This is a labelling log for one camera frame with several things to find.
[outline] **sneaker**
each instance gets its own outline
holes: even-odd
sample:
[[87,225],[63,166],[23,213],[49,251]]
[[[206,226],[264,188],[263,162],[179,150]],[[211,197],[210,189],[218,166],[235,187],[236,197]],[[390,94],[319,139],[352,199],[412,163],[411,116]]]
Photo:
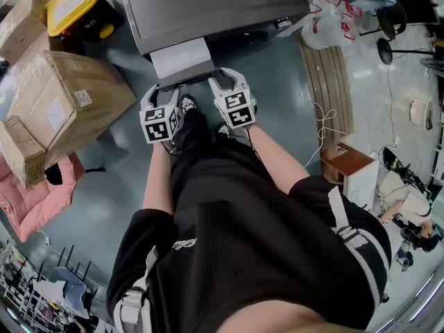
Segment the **sneaker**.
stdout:
[[180,109],[182,113],[185,115],[191,109],[196,108],[196,102],[190,95],[184,95],[180,99]]
[[231,138],[231,130],[228,127],[228,124],[221,123],[217,128],[217,134],[218,136]]

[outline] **black stand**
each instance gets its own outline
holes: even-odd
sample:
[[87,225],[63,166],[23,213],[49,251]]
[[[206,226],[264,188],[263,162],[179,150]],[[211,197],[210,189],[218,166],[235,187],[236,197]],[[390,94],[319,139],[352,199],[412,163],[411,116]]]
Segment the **black stand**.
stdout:
[[404,49],[392,49],[390,47],[389,41],[384,38],[379,38],[377,41],[377,51],[379,53],[379,57],[385,65],[390,65],[393,61],[394,53],[414,53],[414,54],[427,54],[429,56],[434,56],[436,53],[433,51],[406,51]]

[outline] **sleeve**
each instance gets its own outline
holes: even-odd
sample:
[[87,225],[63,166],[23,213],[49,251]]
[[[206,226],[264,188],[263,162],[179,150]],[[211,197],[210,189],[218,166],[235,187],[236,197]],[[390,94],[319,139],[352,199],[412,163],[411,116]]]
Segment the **sleeve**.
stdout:
[[[310,176],[293,185],[289,195],[319,216],[329,227],[336,227],[336,219],[328,198],[328,193],[335,186],[322,176]],[[354,228],[369,231],[381,244],[388,262],[391,262],[389,235],[381,223],[370,212],[360,208],[355,203],[351,203],[343,194],[341,194],[341,197],[350,225]]]
[[120,244],[106,294],[109,315],[125,290],[145,273],[146,256],[156,246],[165,256],[177,238],[173,217],[160,210],[140,210],[130,222]]

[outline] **pink jacket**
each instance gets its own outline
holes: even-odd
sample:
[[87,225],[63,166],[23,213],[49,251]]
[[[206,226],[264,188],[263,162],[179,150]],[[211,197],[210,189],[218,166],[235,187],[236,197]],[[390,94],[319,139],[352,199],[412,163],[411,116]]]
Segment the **pink jacket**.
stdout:
[[22,242],[72,203],[74,188],[85,170],[75,153],[61,159],[58,165],[62,185],[52,185],[45,179],[24,189],[0,155],[0,208]]

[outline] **black hair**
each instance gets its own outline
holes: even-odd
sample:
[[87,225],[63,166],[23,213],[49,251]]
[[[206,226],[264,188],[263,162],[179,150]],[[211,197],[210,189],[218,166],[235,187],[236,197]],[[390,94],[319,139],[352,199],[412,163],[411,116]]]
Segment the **black hair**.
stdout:
[[433,237],[430,237],[430,238],[421,237],[418,240],[418,247],[422,248],[423,251],[428,253],[436,248],[436,246],[438,245],[440,240],[441,240],[441,236],[439,236],[437,234],[435,234]]

